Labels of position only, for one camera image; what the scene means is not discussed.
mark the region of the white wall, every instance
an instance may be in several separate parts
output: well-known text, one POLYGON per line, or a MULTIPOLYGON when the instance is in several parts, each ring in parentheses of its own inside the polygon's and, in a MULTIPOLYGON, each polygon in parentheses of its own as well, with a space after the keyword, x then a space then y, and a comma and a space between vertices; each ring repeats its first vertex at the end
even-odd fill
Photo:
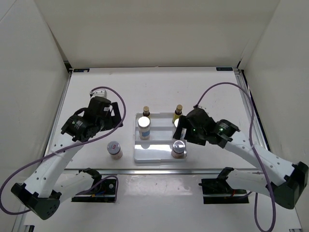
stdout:
MULTIPOLYGON (((309 1, 281 0, 245 74, 273 152, 309 165, 309 1)), ((309 231, 309 188, 297 203, 309 231)))
POLYGON ((72 67, 237 66, 280 0, 35 0, 72 67))
MULTIPOLYGON (((0 2, 0 183, 42 156, 68 73, 47 24, 33 0, 0 2)), ((29 175, 27 170, 15 181, 29 175)), ((4 191, 2 202, 17 211, 19 201, 4 191)), ((0 212, 0 230, 15 217, 0 212)))

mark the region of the bottle cap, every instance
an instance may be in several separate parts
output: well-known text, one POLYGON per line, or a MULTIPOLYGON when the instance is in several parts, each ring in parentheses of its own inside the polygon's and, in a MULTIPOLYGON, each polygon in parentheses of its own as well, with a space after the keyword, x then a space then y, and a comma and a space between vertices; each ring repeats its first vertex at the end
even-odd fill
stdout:
POLYGON ((183 106, 182 105, 177 105, 176 110, 178 110, 178 111, 183 110, 183 106))
POLYGON ((150 119, 143 116, 143 117, 140 117, 139 120, 137 121, 139 127, 141 128, 146 128, 150 125, 150 119))
POLYGON ((120 144, 116 141, 111 141, 110 143, 108 143, 107 145, 107 151, 111 154, 111 155, 116 155, 119 153, 120 151, 120 144))
POLYGON ((173 144, 173 151, 177 154, 181 154, 185 151, 185 144, 183 141, 177 140, 173 144))
POLYGON ((144 112, 144 114, 148 114, 149 113, 149 107, 144 106, 143 112, 144 112))

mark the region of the acrylic tray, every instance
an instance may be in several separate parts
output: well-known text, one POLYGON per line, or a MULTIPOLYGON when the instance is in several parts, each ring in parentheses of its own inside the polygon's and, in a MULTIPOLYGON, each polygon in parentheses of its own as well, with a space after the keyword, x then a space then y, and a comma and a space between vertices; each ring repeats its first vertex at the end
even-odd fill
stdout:
POLYGON ((134 161, 136 163, 184 162, 187 159, 185 151, 183 158, 176 159, 171 155, 174 113, 151 114, 150 138, 141 140, 137 121, 142 114, 135 117, 134 161))

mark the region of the bottle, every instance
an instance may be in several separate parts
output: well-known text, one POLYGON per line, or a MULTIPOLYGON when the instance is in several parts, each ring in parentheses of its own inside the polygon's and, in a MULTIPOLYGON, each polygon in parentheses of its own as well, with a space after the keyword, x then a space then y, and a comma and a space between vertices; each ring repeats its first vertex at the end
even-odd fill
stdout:
POLYGON ((107 145, 107 151, 110 153, 111 158, 114 160, 118 160, 122 157, 123 152, 121 150, 120 144, 116 141, 111 141, 107 145))
POLYGON ((148 106, 144 106, 143 116, 150 119, 150 112, 149 112, 149 107, 148 106))
POLYGON ((173 123, 176 119, 180 118, 180 116, 183 114, 183 106, 177 105, 174 116, 173 116, 173 123))
POLYGON ((140 139, 147 140, 150 138, 150 119, 143 116, 137 121, 140 132, 140 139))
POLYGON ((183 158, 185 152, 185 144, 183 141, 177 140, 174 142, 173 147, 172 147, 172 152, 171 155, 175 159, 180 159, 183 158))

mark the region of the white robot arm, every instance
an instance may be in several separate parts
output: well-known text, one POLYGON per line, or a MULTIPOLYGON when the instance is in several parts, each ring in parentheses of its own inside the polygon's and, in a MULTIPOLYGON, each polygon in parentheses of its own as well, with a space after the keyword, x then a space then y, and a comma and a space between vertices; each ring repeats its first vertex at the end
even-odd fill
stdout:
MULTIPOLYGON (((186 128, 186 141, 198 145, 205 145, 207 141, 218 145, 262 170, 249 138, 231 122, 225 119, 215 122, 203 109, 195 106, 187 116, 180 117, 174 139, 180 139, 183 128, 186 128)), ((307 185, 308 166, 302 162, 293 164, 281 159, 259 145, 254 145, 254 148, 271 181, 275 202, 287 209, 293 209, 307 185)), ((211 188, 219 185, 269 196, 267 182, 261 172, 246 173, 227 167, 218 175, 211 188)))
POLYGON ((122 119, 118 103, 111 103, 106 95, 93 96, 89 106, 75 112, 61 128, 58 141, 52 144, 54 155, 45 159, 24 183, 15 183, 11 192, 41 219, 50 218, 61 202, 94 188, 101 180, 96 170, 88 168, 71 179, 56 183, 73 156, 98 132, 119 126, 122 126, 122 119))

